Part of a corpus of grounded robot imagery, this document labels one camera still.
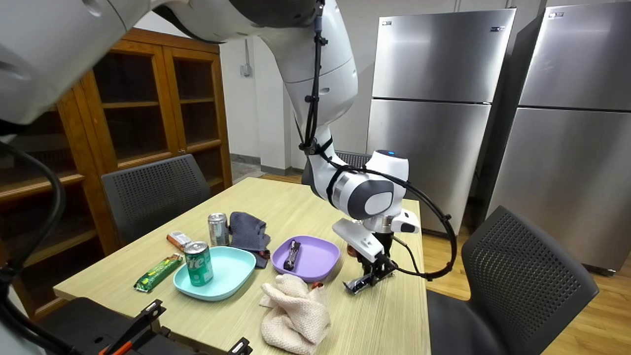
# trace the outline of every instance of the wooden table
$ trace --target wooden table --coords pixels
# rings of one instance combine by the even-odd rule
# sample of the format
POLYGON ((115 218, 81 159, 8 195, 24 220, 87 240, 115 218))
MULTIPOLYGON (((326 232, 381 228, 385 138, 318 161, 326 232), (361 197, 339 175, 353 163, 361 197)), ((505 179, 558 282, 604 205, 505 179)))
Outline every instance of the wooden table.
MULTIPOLYGON (((132 288, 138 276, 176 250, 166 242, 170 230, 182 230, 192 238, 207 240, 207 215, 219 211, 245 211, 266 220, 266 232, 272 238, 270 250, 276 250, 276 246, 296 234, 314 234, 337 244, 343 264, 326 289, 332 329, 318 347, 318 353, 430 353, 424 280, 395 272, 393 278, 383 280, 375 288, 349 295, 341 282, 359 278, 363 270, 357 260, 345 254, 343 238, 332 228, 343 215, 328 201, 318 199, 310 187, 298 183, 245 179, 57 284, 55 291, 63 297, 91 297, 126 315, 136 315, 146 303, 160 297, 166 305, 160 321, 174 333, 225 351, 239 337, 247 337, 257 355, 280 353, 261 337, 261 321, 266 311, 259 305, 263 295, 261 286, 274 280, 276 272, 272 264, 264 270, 255 270, 243 289, 215 303, 180 293, 172 284, 174 274, 152 293, 138 293, 132 288)), ((410 244, 418 266, 422 266, 420 234, 401 234, 401 238, 410 244)), ((401 266, 412 270, 412 262, 403 246, 395 242, 391 252, 401 266)))

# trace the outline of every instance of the refrigerator door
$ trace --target refrigerator door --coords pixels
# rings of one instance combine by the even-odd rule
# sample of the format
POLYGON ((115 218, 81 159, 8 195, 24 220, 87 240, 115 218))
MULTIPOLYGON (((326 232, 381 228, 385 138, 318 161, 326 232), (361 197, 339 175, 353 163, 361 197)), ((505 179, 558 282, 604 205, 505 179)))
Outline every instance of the refrigerator door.
MULTIPOLYGON (((462 226, 489 108, 375 98, 371 104, 369 147, 406 155, 410 183, 452 215, 456 232, 462 226)), ((432 213, 424 215, 422 226, 444 232, 432 213)))
POLYGON ((631 4, 546 9, 523 106, 631 110, 631 4))
POLYGON ((491 102, 515 9, 379 19, 375 98, 491 102))
POLYGON ((505 205, 590 266, 631 250, 631 112, 519 108, 489 213, 505 205))

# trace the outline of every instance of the blue can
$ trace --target blue can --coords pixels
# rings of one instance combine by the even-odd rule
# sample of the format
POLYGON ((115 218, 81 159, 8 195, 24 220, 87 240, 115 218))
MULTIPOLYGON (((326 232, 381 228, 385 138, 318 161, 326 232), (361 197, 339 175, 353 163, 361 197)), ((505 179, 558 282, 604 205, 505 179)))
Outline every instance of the blue can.
POLYGON ((193 286, 203 286, 213 280, 213 260, 207 242, 188 242, 184 248, 186 268, 193 286))

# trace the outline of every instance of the chair backrest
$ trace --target chair backrest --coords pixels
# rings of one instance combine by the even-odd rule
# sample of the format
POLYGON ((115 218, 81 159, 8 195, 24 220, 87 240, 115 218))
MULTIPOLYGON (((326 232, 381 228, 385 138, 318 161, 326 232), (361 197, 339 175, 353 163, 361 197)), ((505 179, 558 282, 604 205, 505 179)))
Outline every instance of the chair backrest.
POLYGON ((509 353, 543 353, 596 297, 586 268, 537 224, 497 207, 462 250, 472 305, 509 353))
POLYGON ((103 175, 119 234, 128 240, 201 203, 205 185, 192 153, 103 175))

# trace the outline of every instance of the purple bowl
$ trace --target purple bowl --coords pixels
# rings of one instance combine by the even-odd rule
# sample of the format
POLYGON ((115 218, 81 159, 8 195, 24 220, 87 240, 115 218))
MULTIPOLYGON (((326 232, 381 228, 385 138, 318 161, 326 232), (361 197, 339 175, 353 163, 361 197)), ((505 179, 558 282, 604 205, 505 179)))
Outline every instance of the purple bowl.
POLYGON ((324 282, 335 268, 337 260, 339 260, 339 248, 335 244, 324 238, 306 236, 306 234, 288 238, 272 254, 272 264, 276 272, 296 274, 308 284, 324 282), (288 258, 292 240, 300 242, 300 258, 298 258, 296 270, 286 270, 284 260, 288 258))

